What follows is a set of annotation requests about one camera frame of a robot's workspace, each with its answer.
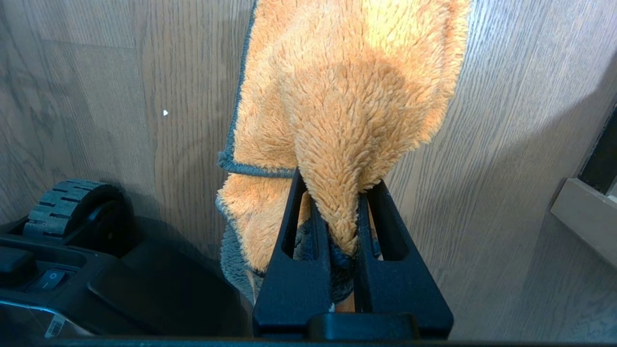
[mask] fuzzy orange cloth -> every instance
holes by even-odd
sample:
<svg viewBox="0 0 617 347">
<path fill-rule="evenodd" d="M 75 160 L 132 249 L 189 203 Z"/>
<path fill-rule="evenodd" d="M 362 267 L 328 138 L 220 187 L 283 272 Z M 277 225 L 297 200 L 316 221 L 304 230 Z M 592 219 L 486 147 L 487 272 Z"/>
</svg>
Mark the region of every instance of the fuzzy orange cloth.
<svg viewBox="0 0 617 347">
<path fill-rule="evenodd" d="M 334 242 L 355 254 L 358 193 L 441 126 L 468 9 L 469 0 L 257 3 L 231 148 L 221 158 L 241 174 L 219 191 L 252 268 L 267 268 L 296 167 Z"/>
</svg>

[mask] power switch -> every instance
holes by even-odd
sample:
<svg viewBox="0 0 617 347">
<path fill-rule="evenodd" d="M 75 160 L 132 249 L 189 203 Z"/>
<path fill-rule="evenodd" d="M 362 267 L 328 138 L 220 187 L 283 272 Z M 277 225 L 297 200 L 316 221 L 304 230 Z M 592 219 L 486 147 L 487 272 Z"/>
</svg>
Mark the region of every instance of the power switch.
<svg viewBox="0 0 617 347">
<path fill-rule="evenodd" d="M 47 270 L 35 284 L 28 287 L 28 291 L 54 290 L 66 276 L 67 273 L 60 270 Z"/>
</svg>

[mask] barcode sticker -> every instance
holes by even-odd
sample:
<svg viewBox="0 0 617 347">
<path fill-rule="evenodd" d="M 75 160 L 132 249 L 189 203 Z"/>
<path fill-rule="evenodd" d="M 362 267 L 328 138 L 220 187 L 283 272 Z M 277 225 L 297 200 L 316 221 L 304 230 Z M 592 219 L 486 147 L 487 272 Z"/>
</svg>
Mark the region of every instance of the barcode sticker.
<svg viewBox="0 0 617 347">
<path fill-rule="evenodd" d="M 47 332 L 45 333 L 45 338 L 52 338 L 60 335 L 60 331 L 62 331 L 64 322 L 66 322 L 66 319 L 56 314 L 51 320 L 51 323 L 49 323 L 49 327 L 47 328 Z"/>
</svg>

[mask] wooden floor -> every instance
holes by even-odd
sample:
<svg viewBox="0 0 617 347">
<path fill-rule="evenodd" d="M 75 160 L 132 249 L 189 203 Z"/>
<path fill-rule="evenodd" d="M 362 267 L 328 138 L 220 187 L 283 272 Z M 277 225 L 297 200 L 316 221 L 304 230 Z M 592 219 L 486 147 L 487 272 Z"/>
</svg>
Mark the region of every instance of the wooden floor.
<svg viewBox="0 0 617 347">
<path fill-rule="evenodd" d="M 150 232 L 216 259 L 250 8 L 0 0 L 0 223 L 54 182 L 102 180 Z M 617 271 L 548 212 L 615 105 L 616 14 L 614 0 L 474 1 L 444 128 L 387 178 L 452 338 L 617 341 Z"/>
</svg>

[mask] microfiber mop pad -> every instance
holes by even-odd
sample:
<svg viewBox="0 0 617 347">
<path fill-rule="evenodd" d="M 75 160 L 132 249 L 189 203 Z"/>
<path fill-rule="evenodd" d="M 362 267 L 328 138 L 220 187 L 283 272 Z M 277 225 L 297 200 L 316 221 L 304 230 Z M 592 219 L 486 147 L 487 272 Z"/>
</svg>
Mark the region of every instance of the microfiber mop pad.
<svg viewBox="0 0 617 347">
<path fill-rule="evenodd" d="M 226 275 L 234 264 L 258 277 L 266 271 L 296 167 L 310 195 L 299 226 L 314 199 L 334 262 L 349 268 L 358 193 L 441 126 L 463 60 L 468 8 L 468 0 L 255 3 L 219 158 L 232 173 L 217 198 L 229 225 Z M 240 249 L 227 247 L 234 238 Z"/>
</svg>

